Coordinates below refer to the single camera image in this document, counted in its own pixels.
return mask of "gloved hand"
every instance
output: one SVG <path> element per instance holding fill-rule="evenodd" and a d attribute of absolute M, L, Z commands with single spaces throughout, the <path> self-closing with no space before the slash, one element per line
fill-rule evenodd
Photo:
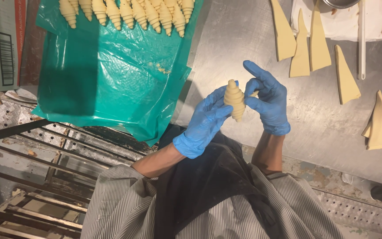
<path fill-rule="evenodd" d="M 287 88 L 254 62 L 246 60 L 243 66 L 255 77 L 247 82 L 244 103 L 259 112 L 267 133 L 273 135 L 289 133 L 291 127 L 287 120 Z M 249 97 L 255 90 L 259 90 L 259 99 Z"/>
<path fill-rule="evenodd" d="M 173 144 L 182 155 L 194 159 L 203 154 L 206 146 L 229 117 L 233 107 L 223 103 L 225 90 L 226 85 L 198 103 L 188 128 L 173 139 Z"/>

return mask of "person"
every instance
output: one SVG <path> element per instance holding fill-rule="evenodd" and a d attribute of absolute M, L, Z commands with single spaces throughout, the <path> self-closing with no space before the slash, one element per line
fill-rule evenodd
<path fill-rule="evenodd" d="M 169 126 L 158 151 L 98 177 L 82 239 L 344 238 L 309 184 L 282 173 L 287 89 L 243 65 L 254 76 L 244 102 L 264 128 L 251 163 L 219 133 L 233 110 L 222 86 L 196 106 L 188 128 Z M 255 90 L 258 98 L 249 96 Z"/>

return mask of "metal bowl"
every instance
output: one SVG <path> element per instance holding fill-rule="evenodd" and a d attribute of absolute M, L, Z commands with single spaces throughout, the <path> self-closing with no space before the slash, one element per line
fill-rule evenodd
<path fill-rule="evenodd" d="M 360 0 L 323 0 L 328 6 L 336 8 L 336 9 L 344 9 L 349 8 Z"/>

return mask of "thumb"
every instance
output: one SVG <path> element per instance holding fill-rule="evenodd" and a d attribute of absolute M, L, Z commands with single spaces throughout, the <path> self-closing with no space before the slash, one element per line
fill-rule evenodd
<path fill-rule="evenodd" d="M 221 119 L 223 117 L 226 117 L 227 115 L 229 115 L 232 112 L 233 109 L 234 109 L 234 107 L 232 107 L 230 105 L 222 106 L 216 110 L 214 118 L 215 119 Z"/>
<path fill-rule="evenodd" d="M 245 100 L 244 100 L 244 104 L 246 104 L 247 106 L 249 106 L 250 108 L 252 108 L 253 110 L 257 111 L 260 113 L 260 110 L 263 110 L 265 107 L 265 102 L 259 100 L 258 98 L 256 97 L 247 97 Z"/>

